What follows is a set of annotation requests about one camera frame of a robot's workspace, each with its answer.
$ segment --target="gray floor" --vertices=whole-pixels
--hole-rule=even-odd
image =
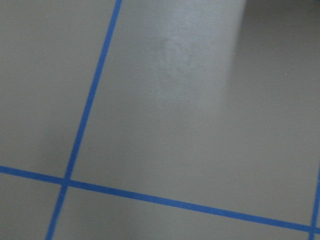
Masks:
[[[0,3],[1,166],[64,176],[114,4]],[[123,0],[72,179],[310,226],[319,23],[315,0]],[[60,187],[0,182],[0,239],[43,240]],[[53,239],[308,233],[70,187]]]

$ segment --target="floor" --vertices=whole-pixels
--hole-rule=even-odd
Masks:
[[[0,239],[320,240],[319,1],[0,9]]]

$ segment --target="blue grid line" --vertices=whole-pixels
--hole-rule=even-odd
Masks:
[[[38,181],[50,182],[53,184],[60,184],[62,187],[65,186],[63,178],[52,177],[49,175],[39,174],[35,172],[30,172],[30,171],[0,166],[0,173],[14,175],[14,176],[28,178],[28,179],[36,179]],[[245,214],[245,213],[236,212],[236,211],[230,211],[230,210],[214,208],[210,206],[204,206],[204,205],[199,205],[199,204],[194,204],[194,203],[189,203],[184,201],[173,200],[173,199],[164,198],[164,197],[152,196],[152,195],[126,191],[126,190],[121,190],[121,189],[107,187],[107,186],[91,184],[87,182],[69,180],[66,183],[66,185],[72,188],[83,189],[87,191],[98,192],[98,193],[103,193],[103,194],[108,194],[108,195],[113,195],[113,196],[118,196],[118,197],[123,197],[128,199],[134,199],[134,200],[139,200],[139,201],[144,201],[144,202],[149,202],[154,204],[160,204],[160,205],[170,206],[174,208],[191,210],[191,211],[200,212],[200,213],[217,215],[217,216],[231,218],[231,219],[238,219],[238,220],[253,222],[257,224],[270,225],[270,226],[275,226],[279,228],[292,229],[292,230],[297,230],[297,231],[302,231],[307,233],[311,233],[313,231],[315,234],[320,234],[320,228],[317,228],[317,227],[312,228],[311,226],[304,225],[304,224],[282,221],[282,220],[277,220],[277,219],[268,218],[268,217],[250,215],[250,214]]]
[[[317,176],[313,211],[312,211],[312,217],[311,217],[311,230],[309,232],[308,240],[315,239],[315,231],[317,228],[318,212],[319,212],[319,202],[320,202],[320,166],[319,166],[319,171]]]
[[[115,4],[114,4],[114,8],[112,11],[112,16],[110,19],[108,30],[105,35],[103,46],[102,46],[102,49],[100,52],[100,57],[99,57],[99,60],[98,60],[98,63],[97,63],[96,69],[95,69],[95,73],[93,76],[93,80],[91,83],[89,94],[86,99],[83,114],[82,114],[82,117],[80,120],[80,124],[79,124],[78,131],[77,131],[77,134],[76,134],[76,137],[74,140],[74,144],[73,144],[73,148],[72,148],[71,155],[69,158],[69,162],[68,162],[68,165],[67,165],[67,168],[65,171],[64,179],[63,179],[61,189],[60,189],[60,192],[59,192],[59,195],[58,195],[55,207],[54,207],[54,211],[53,211],[52,218],[51,218],[51,221],[50,221],[47,233],[46,233],[45,240],[51,240],[54,236],[54,231],[55,231],[55,228],[57,225],[59,214],[61,212],[62,206],[64,204],[65,196],[67,194],[68,182],[69,182],[69,180],[72,176],[73,170],[74,170],[74,166],[75,166],[75,163],[77,160],[80,145],[81,145],[81,142],[82,142],[82,139],[84,136],[86,125],[87,125],[88,118],[90,115],[90,111],[91,111],[91,108],[92,108],[92,105],[94,102],[94,98],[96,95],[96,91],[98,88],[101,73],[102,73],[102,70],[103,70],[103,67],[105,64],[105,60],[106,60],[106,57],[108,54],[109,46],[111,43],[111,38],[112,38],[113,32],[115,30],[115,26],[116,26],[117,18],[119,15],[121,3],[122,3],[122,0],[116,0]]]

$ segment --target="horizontal blue line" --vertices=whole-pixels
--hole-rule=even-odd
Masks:
[[[31,172],[31,171],[19,170],[11,167],[6,167],[6,166],[0,166],[0,173],[14,175],[14,176],[28,178],[28,179],[34,179],[34,180],[48,182],[52,184],[59,184],[59,185],[63,185],[63,182],[64,182],[64,179],[60,177],[40,174],[36,172]],[[196,212],[201,212],[206,214],[227,217],[231,219],[238,219],[238,220],[243,220],[243,221],[248,221],[248,222],[253,222],[258,224],[265,224],[265,225],[270,225],[270,226],[275,226],[280,228],[292,229],[292,230],[297,230],[302,232],[309,233],[310,231],[314,230],[314,233],[320,234],[320,228],[312,229],[310,226],[293,223],[293,222],[281,221],[281,220],[276,220],[276,219],[262,217],[262,216],[249,215],[249,214],[240,213],[236,211],[229,211],[229,210],[203,206],[203,205],[193,204],[193,203],[184,202],[184,201],[177,201],[177,200],[172,200],[168,198],[152,196],[152,195],[147,195],[147,194],[142,194],[142,193],[137,193],[132,191],[125,191],[117,188],[111,188],[107,186],[101,186],[101,185],[96,185],[96,184],[91,184],[91,183],[86,183],[81,181],[69,180],[66,182],[66,184],[69,187],[73,187],[77,189],[83,189],[83,190],[109,194],[109,195],[114,195],[114,196],[128,198],[128,199],[135,199],[135,200],[154,203],[154,204],[160,204],[160,205],[165,205],[165,206],[170,206],[170,207],[175,207],[180,209],[186,209],[186,210],[191,210],[191,211],[196,211]]]
[[[40,174],[32,171],[19,170],[19,169],[7,167],[7,166],[0,166],[0,173],[14,175],[18,177],[27,178],[27,179],[39,180],[39,181],[52,183],[52,184],[62,184],[64,181],[63,178],[61,177]]]

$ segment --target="vertical blue line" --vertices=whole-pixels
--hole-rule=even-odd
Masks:
[[[90,91],[89,91],[88,97],[86,99],[86,103],[85,103],[85,107],[84,107],[83,114],[82,114],[82,117],[81,117],[81,121],[80,121],[80,124],[79,124],[79,127],[78,127],[78,131],[77,131],[77,134],[76,134],[76,137],[75,137],[75,140],[74,140],[74,144],[73,144],[73,148],[72,148],[71,155],[70,155],[70,158],[69,158],[69,162],[68,162],[68,165],[67,165],[67,168],[66,168],[66,171],[65,171],[63,183],[61,185],[61,189],[60,189],[60,192],[59,192],[56,204],[55,204],[55,208],[54,208],[54,211],[53,211],[53,214],[52,214],[52,217],[51,217],[51,221],[50,221],[47,233],[46,233],[45,240],[52,240],[52,238],[54,236],[56,224],[57,224],[57,221],[58,221],[59,214],[61,212],[62,206],[64,204],[64,200],[65,200],[66,193],[67,193],[67,190],[68,190],[68,184],[69,184],[69,181],[71,179],[72,172],[74,170],[74,166],[75,166],[75,163],[76,163],[76,160],[77,160],[79,148],[80,148],[80,145],[81,145],[81,142],[82,142],[82,138],[84,136],[86,125],[87,125],[88,118],[89,118],[89,115],[90,115],[90,111],[91,111],[91,108],[92,108],[92,105],[93,105],[93,102],[94,102],[94,98],[95,98],[95,95],[96,95],[97,87],[98,87],[99,80],[100,80],[100,77],[101,77],[101,73],[102,73],[102,70],[103,70],[103,67],[104,67],[104,63],[105,63],[105,60],[106,60],[106,57],[107,57],[107,54],[108,54],[108,50],[109,50],[109,46],[110,46],[110,43],[111,43],[112,35],[113,35],[114,30],[115,30],[115,26],[116,26],[117,18],[118,18],[118,15],[119,15],[121,3],[122,3],[122,0],[116,0],[114,8],[113,8],[113,12],[112,12],[112,16],[111,16],[111,19],[110,19],[109,27],[108,27],[107,33],[105,35],[105,39],[104,39],[104,42],[103,42],[103,46],[102,46],[102,50],[101,50],[101,53],[100,53],[100,57],[99,57],[99,60],[98,60],[98,63],[97,63],[96,69],[95,69],[95,73],[94,73],[93,80],[92,80],[92,83],[91,83]]]
[[[319,201],[320,201],[320,166],[318,170],[318,178],[316,183],[313,212],[312,212],[312,218],[311,218],[311,230],[309,233],[308,240],[314,240],[315,238],[315,231],[317,228],[318,212],[319,212]]]

